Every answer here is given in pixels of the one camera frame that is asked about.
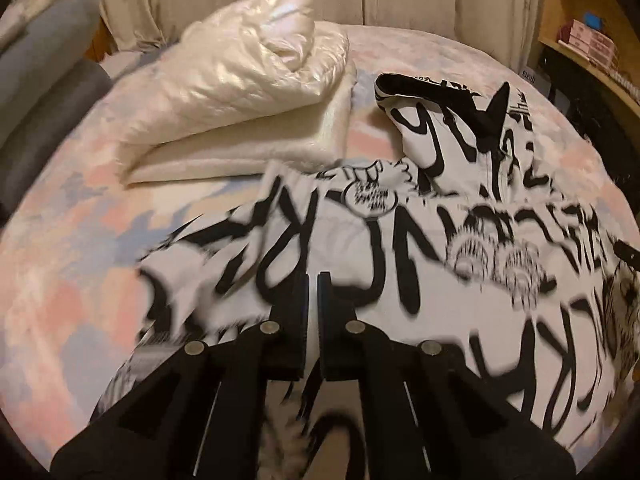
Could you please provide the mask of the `black white graffiti print garment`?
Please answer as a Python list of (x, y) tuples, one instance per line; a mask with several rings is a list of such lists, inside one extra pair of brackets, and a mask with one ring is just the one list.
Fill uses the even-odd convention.
[(304, 174), (273, 162), (253, 203), (199, 216), (138, 262), (149, 307), (95, 422), (191, 341), (235, 340), (308, 278), (304, 374), (266, 390), (253, 479), (372, 479), (358, 384), (322, 374), (317, 281), (403, 344), (452, 344), (465, 365), (575, 453), (626, 411), (638, 359), (639, 256), (536, 151), (526, 97), (378, 76), (396, 162)]

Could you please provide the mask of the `wooden shelf unit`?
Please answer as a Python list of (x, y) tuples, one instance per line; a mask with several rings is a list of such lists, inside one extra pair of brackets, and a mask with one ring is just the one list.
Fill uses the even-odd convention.
[(540, 0), (537, 56), (585, 72), (612, 112), (639, 123), (639, 37), (617, 0)]

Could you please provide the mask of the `pastel tie-dye bed blanket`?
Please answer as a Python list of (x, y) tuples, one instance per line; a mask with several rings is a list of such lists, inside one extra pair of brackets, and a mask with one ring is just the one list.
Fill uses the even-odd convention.
[[(531, 84), (488, 54), (416, 30), (348, 25), (357, 70), (351, 158), (396, 159), (401, 144), (376, 108), (380, 73), (429, 76), (491, 93), (522, 89), (537, 150), (558, 178), (631, 245), (639, 228), (596, 150)], [(198, 214), (252, 200), (254, 177), (124, 188), (115, 174), (113, 90), (67, 137), (1, 234), (1, 409), (41, 466), (86, 426), (130, 355), (144, 310), (137, 258)]]

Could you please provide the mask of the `grey upholstered chair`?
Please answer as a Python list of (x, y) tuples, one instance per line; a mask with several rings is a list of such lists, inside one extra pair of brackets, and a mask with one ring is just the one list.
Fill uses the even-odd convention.
[(54, 0), (1, 52), (2, 222), (112, 88), (102, 66), (85, 57), (100, 21), (100, 0)]

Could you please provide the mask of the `folded white puffer jacket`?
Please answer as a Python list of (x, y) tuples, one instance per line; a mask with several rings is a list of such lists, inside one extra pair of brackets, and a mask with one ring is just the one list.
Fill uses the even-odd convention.
[(356, 68), (314, 0), (241, 0), (116, 86), (122, 184), (318, 171), (345, 155)]

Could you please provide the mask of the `pink boxes on shelf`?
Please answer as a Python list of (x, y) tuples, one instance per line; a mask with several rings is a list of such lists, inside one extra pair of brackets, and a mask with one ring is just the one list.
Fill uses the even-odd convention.
[(588, 58), (592, 64), (605, 70), (612, 70), (620, 64), (618, 49), (614, 41), (579, 20), (574, 20), (560, 28), (558, 43), (564, 44), (570, 50)]

